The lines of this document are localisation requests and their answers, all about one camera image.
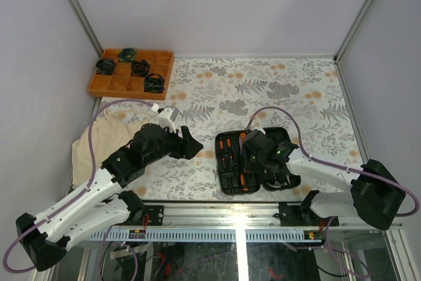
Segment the precision screwdriver orange black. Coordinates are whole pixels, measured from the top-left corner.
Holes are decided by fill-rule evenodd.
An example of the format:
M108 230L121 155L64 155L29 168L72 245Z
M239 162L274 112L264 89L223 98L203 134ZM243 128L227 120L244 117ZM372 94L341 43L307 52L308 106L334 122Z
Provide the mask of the precision screwdriver orange black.
M219 146L220 146L220 158L222 161L222 170L226 169L226 160L225 160L225 151L224 151L224 142L223 140L219 141Z

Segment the steel claw hammer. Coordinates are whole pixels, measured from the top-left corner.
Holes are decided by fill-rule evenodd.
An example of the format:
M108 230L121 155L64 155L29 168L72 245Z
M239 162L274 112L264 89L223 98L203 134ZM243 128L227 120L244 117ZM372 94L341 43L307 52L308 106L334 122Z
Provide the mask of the steel claw hammer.
M274 178L271 181L266 181L263 184L263 187L267 191L274 192L274 191L284 190L288 185L289 185L289 182L285 178L282 178L281 180Z

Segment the black plastic tool case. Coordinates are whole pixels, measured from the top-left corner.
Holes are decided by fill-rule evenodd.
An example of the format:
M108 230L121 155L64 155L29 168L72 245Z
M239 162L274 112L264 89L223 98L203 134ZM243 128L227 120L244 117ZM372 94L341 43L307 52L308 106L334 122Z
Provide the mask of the black plastic tool case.
M253 194L296 188L301 177L288 170L289 155L298 146L284 128L231 131L215 137L220 188L226 195Z

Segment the small black orange screwdriver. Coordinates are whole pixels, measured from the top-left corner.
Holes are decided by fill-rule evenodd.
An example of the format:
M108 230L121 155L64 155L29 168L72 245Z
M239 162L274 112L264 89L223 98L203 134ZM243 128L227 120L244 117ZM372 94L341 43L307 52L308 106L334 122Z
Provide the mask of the small black orange screwdriver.
M231 168L233 170L234 169L234 154L233 154L232 143L231 143L230 138L226 138L226 143L227 143L228 155L229 155L229 158L230 158Z

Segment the large black orange screwdriver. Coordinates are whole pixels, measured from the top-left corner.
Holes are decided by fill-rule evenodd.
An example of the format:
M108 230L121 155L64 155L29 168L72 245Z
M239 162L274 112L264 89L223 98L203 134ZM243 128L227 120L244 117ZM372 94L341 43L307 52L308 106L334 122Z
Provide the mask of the large black orange screwdriver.
M242 132L240 133L239 136L239 150L240 150L240 159L241 159L241 174L240 174L240 182L241 182L241 189L243 192L248 192L249 188L247 186L247 181L246 178L244 176L244 171L243 171L243 167L244 167L244 158L243 158L243 143L245 141L245 137L246 137L246 133Z

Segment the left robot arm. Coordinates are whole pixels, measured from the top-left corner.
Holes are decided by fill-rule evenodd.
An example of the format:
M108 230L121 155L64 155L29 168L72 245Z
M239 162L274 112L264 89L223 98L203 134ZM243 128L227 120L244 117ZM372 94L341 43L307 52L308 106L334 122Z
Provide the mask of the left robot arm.
M35 216L24 213L17 218L20 244L35 269L45 271L56 265L96 232L125 222L140 223L144 204L128 185L162 158L190 160L202 149L187 126L175 132L157 124L142 126L132 140L102 162L92 181Z

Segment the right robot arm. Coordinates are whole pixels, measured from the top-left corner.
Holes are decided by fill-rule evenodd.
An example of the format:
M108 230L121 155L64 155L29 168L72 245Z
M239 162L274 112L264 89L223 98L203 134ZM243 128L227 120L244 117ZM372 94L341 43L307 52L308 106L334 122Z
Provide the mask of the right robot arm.
M269 136L251 130L243 139L244 169L266 170L292 176L309 177L338 189L336 193L313 190L300 206L301 220L316 224L322 218L360 218L378 230L388 230L397 216L405 193L383 164L370 160L362 166L346 166L319 161L291 143L288 136Z

